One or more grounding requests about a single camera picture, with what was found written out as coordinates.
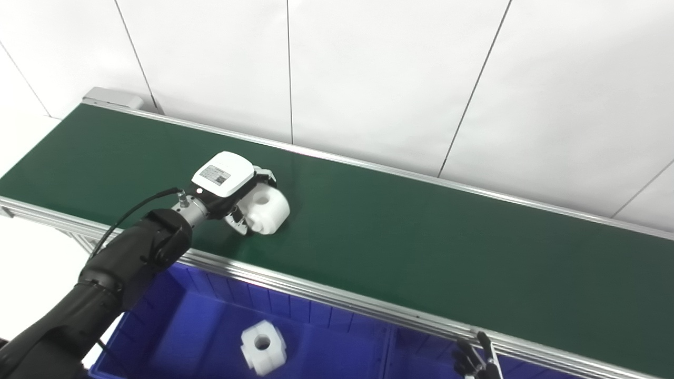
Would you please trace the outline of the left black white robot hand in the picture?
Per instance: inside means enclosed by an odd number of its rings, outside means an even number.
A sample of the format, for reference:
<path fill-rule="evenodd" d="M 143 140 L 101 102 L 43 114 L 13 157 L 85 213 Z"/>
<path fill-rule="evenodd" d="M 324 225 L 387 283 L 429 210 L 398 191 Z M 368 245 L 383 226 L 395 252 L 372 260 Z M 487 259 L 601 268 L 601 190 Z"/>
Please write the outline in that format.
<path fill-rule="evenodd" d="M 224 220 L 245 236 L 250 227 L 239 202 L 259 184 L 275 188 L 277 180 L 271 170 L 255 166 L 238 154 L 221 152 L 193 175 L 187 195 L 198 201 L 205 219 Z"/>

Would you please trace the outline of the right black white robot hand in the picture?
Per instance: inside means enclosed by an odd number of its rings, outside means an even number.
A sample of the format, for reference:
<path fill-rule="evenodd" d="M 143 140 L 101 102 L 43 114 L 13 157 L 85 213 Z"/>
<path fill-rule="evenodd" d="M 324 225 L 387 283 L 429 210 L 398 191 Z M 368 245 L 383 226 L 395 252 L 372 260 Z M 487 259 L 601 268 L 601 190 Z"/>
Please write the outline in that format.
<path fill-rule="evenodd" d="M 476 335 L 484 355 L 465 338 L 458 338 L 452 352 L 453 369 L 464 378 L 503 378 L 503 372 L 496 353 L 495 345 L 484 331 Z"/>

